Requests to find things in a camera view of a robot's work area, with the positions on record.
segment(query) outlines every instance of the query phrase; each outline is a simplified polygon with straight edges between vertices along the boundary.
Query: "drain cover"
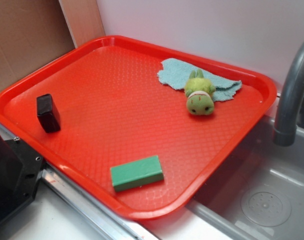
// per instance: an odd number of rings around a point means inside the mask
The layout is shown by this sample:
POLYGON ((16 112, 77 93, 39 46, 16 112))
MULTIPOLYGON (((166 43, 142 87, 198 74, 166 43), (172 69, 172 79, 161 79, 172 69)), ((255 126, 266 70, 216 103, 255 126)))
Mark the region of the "drain cover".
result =
POLYGON ((274 227, 283 224, 291 215, 287 197, 271 187, 251 188, 242 197, 242 210, 252 222, 274 227))

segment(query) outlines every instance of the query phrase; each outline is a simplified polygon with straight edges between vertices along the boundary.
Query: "towel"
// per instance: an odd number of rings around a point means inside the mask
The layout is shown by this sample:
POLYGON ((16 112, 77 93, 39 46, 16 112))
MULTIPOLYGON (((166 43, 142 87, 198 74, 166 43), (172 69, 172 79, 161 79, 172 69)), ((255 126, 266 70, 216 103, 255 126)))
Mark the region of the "towel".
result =
MULTIPOLYGON (((160 83, 169 85, 175 90, 183 89, 192 70, 197 70, 196 67, 190 63, 169 58, 162 61, 163 70, 157 73, 160 83)), ((209 71, 203 70, 204 78, 211 80, 216 87, 213 94, 213 101, 227 101, 233 99, 236 91, 242 87, 242 81, 232 81, 227 78, 214 75, 209 71)))

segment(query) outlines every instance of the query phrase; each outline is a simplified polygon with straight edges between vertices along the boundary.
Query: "plastic tray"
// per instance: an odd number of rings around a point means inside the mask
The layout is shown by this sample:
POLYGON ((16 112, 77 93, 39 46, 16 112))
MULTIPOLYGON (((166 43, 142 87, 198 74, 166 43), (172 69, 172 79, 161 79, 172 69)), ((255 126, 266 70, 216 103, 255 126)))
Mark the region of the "plastic tray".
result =
POLYGON ((95 39, 0 93, 0 123, 118 214, 135 220, 183 206, 276 98, 264 75, 122 36, 95 39), (210 116, 186 110, 183 91, 162 85, 176 58, 241 80, 235 99, 210 116), (45 133, 36 97, 51 94, 61 131, 45 133), (110 168, 154 155, 164 181, 116 193, 110 168))

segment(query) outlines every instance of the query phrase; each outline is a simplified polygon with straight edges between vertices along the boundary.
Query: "wall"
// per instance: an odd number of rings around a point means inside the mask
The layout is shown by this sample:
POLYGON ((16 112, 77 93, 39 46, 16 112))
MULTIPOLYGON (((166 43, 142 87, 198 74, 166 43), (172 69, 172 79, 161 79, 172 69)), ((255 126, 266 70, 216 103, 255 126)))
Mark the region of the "wall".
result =
POLYGON ((96 0, 58 0, 75 47, 104 36, 96 0))
POLYGON ((0 0, 0 91, 73 48, 58 0, 0 0))
POLYGON ((123 35, 254 70, 284 84, 304 41, 304 0, 97 0, 123 35))

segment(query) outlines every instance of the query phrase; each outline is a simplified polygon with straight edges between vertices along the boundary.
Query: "black object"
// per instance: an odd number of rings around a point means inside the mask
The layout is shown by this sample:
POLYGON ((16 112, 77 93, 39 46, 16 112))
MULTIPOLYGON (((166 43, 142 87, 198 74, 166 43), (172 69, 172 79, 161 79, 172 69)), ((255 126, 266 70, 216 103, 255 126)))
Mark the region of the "black object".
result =
POLYGON ((42 95, 36 98, 37 118, 47 133, 59 131, 60 116, 53 102, 51 94, 42 95))
POLYGON ((0 137, 0 224, 34 200, 43 165, 24 141, 0 137))

